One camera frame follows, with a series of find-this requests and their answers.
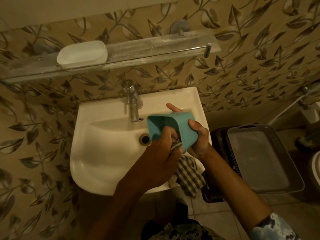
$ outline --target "sink drain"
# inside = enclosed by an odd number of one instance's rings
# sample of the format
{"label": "sink drain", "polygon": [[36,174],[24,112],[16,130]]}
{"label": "sink drain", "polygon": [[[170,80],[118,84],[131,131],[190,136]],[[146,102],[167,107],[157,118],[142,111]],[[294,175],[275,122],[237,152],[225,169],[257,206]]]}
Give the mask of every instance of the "sink drain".
{"label": "sink drain", "polygon": [[151,144],[151,139],[150,139],[149,134],[142,134],[139,137],[139,143],[144,147],[150,145]]}

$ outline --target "teal plastic container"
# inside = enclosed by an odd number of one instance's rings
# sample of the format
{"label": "teal plastic container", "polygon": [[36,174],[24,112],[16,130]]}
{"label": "teal plastic container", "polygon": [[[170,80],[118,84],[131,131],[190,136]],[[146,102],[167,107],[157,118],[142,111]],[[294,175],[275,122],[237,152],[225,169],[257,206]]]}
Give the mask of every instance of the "teal plastic container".
{"label": "teal plastic container", "polygon": [[198,139],[198,133],[193,131],[189,124],[189,119],[195,119],[189,112],[172,112],[162,114],[151,114],[146,118],[151,141],[161,138],[162,129],[168,125],[180,133],[183,146],[183,153],[192,146]]}

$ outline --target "shirt sleeve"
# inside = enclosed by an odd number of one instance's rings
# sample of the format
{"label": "shirt sleeve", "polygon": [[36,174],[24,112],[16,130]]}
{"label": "shirt sleeve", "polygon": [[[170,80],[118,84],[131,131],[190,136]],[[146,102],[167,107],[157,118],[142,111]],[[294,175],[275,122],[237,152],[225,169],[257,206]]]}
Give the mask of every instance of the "shirt sleeve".
{"label": "shirt sleeve", "polygon": [[291,227],[276,213],[272,213],[249,233],[250,240],[301,240]]}

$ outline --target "checkered cloth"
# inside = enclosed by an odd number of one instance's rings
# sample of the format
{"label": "checkered cloth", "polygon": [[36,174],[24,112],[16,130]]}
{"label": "checkered cloth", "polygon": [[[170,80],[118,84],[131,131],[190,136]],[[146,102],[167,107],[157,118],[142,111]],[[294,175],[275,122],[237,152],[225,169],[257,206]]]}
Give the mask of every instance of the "checkered cloth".
{"label": "checkered cloth", "polygon": [[[181,140],[177,140],[172,144],[171,151],[181,146]],[[195,198],[198,190],[206,185],[205,179],[198,172],[196,161],[192,157],[182,155],[176,174],[183,192],[191,198]]]}

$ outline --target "faucet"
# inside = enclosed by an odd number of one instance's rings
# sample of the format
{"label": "faucet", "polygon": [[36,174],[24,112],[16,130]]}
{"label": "faucet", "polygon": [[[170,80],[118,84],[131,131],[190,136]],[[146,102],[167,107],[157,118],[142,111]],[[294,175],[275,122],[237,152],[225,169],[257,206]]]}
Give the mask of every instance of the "faucet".
{"label": "faucet", "polygon": [[143,102],[139,97],[139,94],[134,87],[134,83],[131,80],[124,80],[121,83],[121,87],[127,94],[127,103],[130,107],[130,120],[131,122],[137,122],[139,120],[138,109],[142,108]]}

